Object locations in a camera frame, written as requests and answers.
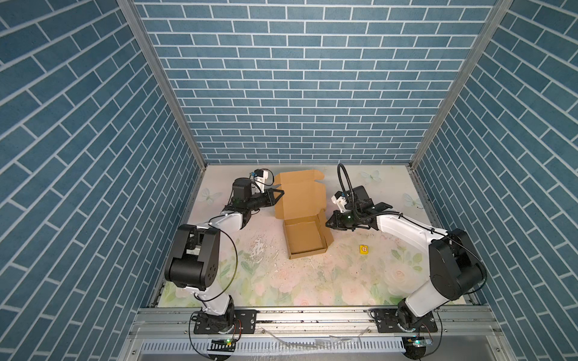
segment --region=box lid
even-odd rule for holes
[[[279,173],[275,184],[285,195],[275,205],[275,218],[294,219],[317,215],[327,204],[325,184],[316,182],[325,176],[322,172],[310,169],[297,172]]]

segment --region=blue brick wall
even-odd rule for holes
[[[495,0],[137,0],[210,163],[407,163]]]
[[[198,172],[115,0],[0,2],[0,359],[118,356]]]
[[[518,359],[576,360],[578,2],[514,0],[419,164]]]

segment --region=robotic arm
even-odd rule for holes
[[[343,165],[351,189],[347,171]],[[460,229],[447,231],[405,217],[389,204],[373,204],[363,186],[337,192],[334,211],[325,224],[336,230],[375,229],[390,233],[429,256],[429,279],[398,304],[399,326],[406,331],[417,329],[430,312],[451,300],[457,300],[486,277],[468,234]]]
[[[269,176],[266,170],[251,175],[254,179],[237,178],[233,182],[231,198],[220,215],[201,224],[179,226],[165,265],[165,279],[202,302],[199,318],[216,332],[230,331],[235,318],[233,298],[214,282],[220,236],[225,234],[235,246],[228,233],[244,228],[252,211],[274,206],[284,194],[279,189],[264,189]]]

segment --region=floral tablecloth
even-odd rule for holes
[[[263,166],[209,166],[189,223],[219,214],[238,177]],[[339,190],[335,166],[269,166],[274,174],[318,169],[325,174],[327,216]],[[386,202],[408,217],[428,222],[404,166],[348,166],[354,187],[364,185],[375,203]],[[335,241],[324,254],[289,260],[282,221],[273,207],[252,216],[245,228],[231,234],[239,251],[235,280],[227,291],[236,306],[345,306],[397,304],[429,276],[427,257],[397,237],[375,230],[332,230]],[[366,245],[369,253],[360,253]],[[216,282],[226,286],[235,268],[235,253],[221,237]],[[167,282],[159,307],[199,307],[194,297]]]

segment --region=open cardboard box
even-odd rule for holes
[[[333,235],[325,227],[325,176],[318,170],[279,173],[275,184],[285,194],[275,205],[275,217],[283,219],[289,259],[325,253]]]

